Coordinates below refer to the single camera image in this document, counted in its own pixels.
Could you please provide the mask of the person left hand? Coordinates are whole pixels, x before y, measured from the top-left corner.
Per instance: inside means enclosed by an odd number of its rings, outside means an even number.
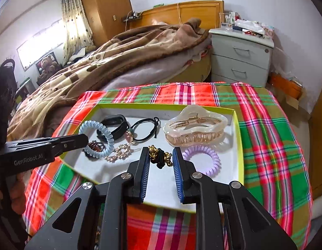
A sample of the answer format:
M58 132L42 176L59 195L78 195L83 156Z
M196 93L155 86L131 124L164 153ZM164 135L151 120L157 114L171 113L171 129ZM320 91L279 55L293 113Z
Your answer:
M12 210L18 215L25 212L26 197L25 197L25 184L23 181L23 173L16 175L16 182L10 190L11 207Z

